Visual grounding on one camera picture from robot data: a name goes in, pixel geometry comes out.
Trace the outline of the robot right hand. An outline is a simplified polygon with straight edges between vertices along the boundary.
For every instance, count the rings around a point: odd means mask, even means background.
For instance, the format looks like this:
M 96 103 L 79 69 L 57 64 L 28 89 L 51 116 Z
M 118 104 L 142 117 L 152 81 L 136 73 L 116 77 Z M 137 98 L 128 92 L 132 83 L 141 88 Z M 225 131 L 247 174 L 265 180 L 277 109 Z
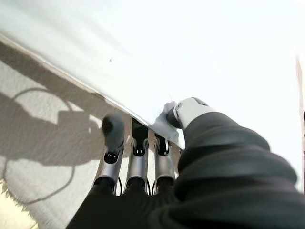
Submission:
M 195 97 L 167 119 L 182 129 L 185 150 L 176 181 L 163 178 L 148 196 L 131 182 L 122 196 L 99 178 L 70 229 L 302 229 L 305 196 L 290 164 L 258 133 Z

